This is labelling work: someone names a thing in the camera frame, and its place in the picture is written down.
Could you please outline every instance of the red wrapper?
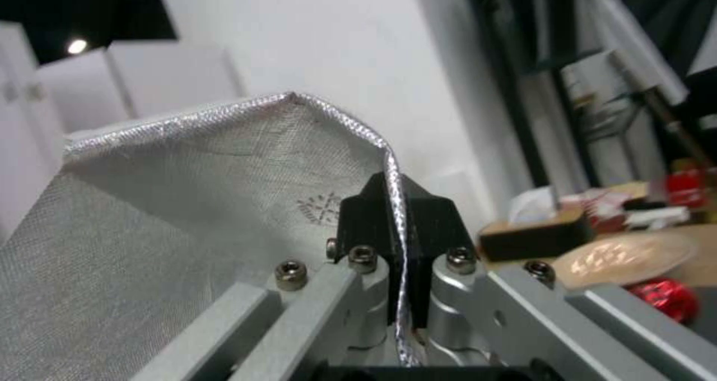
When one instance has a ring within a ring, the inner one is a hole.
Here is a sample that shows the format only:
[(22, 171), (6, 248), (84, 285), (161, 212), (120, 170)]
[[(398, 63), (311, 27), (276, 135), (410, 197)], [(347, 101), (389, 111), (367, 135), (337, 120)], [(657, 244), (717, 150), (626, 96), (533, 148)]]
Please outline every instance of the red wrapper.
[(694, 292), (673, 279), (655, 278), (627, 289), (677, 322), (689, 322), (699, 310)]

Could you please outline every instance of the metallic mesh fabric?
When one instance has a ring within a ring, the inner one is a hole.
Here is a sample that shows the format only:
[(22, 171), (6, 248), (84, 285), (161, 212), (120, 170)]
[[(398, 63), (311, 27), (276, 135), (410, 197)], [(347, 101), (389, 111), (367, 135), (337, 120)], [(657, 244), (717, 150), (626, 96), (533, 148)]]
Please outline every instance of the metallic mesh fabric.
[[(0, 379), (126, 379), (236, 281), (317, 269), (341, 198), (399, 167), (371, 128), (286, 93), (85, 133), (0, 248)], [(406, 266), (396, 338), (403, 365)]]

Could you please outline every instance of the hex socket screw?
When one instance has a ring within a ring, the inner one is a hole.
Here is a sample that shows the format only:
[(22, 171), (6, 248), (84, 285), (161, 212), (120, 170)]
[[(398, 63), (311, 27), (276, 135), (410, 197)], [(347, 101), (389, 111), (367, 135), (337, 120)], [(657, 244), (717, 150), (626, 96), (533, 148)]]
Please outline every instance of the hex socket screw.
[(357, 245), (348, 251), (349, 268), (362, 275), (374, 273), (377, 263), (376, 250), (368, 245)]
[(306, 285), (308, 275), (306, 265), (302, 261), (289, 259), (278, 264), (274, 269), (276, 286), (284, 291), (297, 291)]
[(450, 248), (446, 253), (446, 266), (453, 273), (469, 275), (476, 271), (476, 255), (466, 247)]
[(550, 289), (555, 286), (555, 270), (550, 264), (543, 261), (527, 261), (523, 265), (523, 269)]
[(326, 240), (326, 259), (330, 259), (330, 261), (335, 261), (337, 254), (338, 240), (336, 240), (336, 238), (329, 238), (328, 240)]

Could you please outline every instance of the white cabinet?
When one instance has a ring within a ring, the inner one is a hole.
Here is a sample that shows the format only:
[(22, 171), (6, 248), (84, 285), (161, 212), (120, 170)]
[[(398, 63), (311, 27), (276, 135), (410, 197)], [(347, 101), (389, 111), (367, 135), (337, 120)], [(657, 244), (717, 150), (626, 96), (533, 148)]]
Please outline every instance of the white cabinet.
[(20, 24), (0, 23), (0, 244), (59, 169), (62, 131)]
[(223, 49), (177, 41), (116, 41), (39, 75), (65, 133), (241, 96)]

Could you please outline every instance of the ceiling light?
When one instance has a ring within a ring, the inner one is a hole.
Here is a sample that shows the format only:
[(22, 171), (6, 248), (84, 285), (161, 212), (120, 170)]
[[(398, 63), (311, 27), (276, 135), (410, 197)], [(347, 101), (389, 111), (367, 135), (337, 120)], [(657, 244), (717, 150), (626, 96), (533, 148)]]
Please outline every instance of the ceiling light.
[(85, 50), (86, 47), (87, 47), (87, 41), (85, 41), (84, 39), (75, 39), (67, 47), (67, 52), (69, 54), (82, 53), (82, 51)]

